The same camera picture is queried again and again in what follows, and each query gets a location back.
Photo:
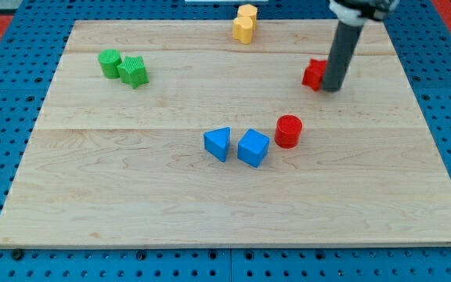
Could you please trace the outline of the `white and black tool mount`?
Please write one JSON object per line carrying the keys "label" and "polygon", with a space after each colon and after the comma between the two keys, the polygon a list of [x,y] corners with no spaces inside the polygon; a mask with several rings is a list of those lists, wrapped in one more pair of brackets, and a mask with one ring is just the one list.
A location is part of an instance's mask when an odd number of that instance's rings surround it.
{"label": "white and black tool mount", "polygon": [[396,10],[399,0],[329,0],[330,10],[344,24],[361,27],[368,20],[384,21]]}

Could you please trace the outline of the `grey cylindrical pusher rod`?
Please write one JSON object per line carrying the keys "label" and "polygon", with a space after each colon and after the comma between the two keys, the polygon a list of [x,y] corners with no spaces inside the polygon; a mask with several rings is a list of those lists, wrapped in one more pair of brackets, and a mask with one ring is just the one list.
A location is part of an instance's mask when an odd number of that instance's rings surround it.
{"label": "grey cylindrical pusher rod", "polygon": [[341,89],[362,29],[362,25],[338,22],[321,82],[324,91],[337,92]]}

